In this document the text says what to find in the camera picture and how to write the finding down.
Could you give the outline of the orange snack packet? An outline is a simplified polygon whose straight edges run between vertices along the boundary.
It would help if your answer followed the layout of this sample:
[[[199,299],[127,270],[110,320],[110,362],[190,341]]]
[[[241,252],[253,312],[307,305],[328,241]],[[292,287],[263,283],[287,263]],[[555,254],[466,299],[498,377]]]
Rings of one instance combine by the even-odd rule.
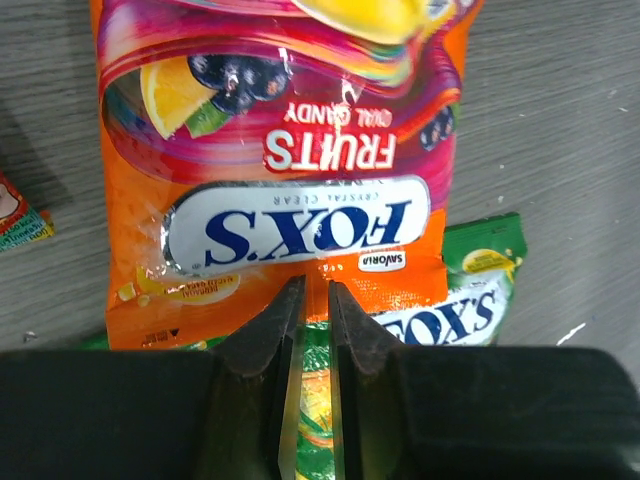
[[[2,252],[55,235],[48,211],[38,212],[4,173],[1,173]]]

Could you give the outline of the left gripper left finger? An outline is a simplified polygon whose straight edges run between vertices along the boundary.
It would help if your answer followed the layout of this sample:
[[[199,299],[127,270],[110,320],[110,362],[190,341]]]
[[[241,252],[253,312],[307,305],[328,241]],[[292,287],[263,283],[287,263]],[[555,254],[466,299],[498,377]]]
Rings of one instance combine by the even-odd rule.
[[[5,479],[291,479],[306,280],[204,351],[1,357]]]

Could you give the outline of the green tea snack packet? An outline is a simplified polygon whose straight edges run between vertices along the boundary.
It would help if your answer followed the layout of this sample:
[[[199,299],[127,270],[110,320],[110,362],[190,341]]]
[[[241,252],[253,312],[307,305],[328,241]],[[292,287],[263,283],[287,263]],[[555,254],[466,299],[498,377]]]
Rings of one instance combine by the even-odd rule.
[[[297,479],[335,479],[327,323],[305,327]]]

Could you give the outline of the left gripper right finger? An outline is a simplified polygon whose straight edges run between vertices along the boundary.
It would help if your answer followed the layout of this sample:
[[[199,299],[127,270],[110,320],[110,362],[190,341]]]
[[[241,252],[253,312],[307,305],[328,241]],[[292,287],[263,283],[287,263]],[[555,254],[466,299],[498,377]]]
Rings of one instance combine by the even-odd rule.
[[[408,345],[328,294],[340,479],[635,479],[639,395],[589,348]]]

